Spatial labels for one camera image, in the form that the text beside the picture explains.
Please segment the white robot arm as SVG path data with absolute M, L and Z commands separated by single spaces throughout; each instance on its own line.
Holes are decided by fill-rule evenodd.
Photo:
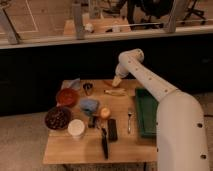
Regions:
M 141 49 L 121 52 L 112 85 L 131 73 L 158 101 L 158 171 L 210 171 L 204 111 L 196 98 L 147 69 Z

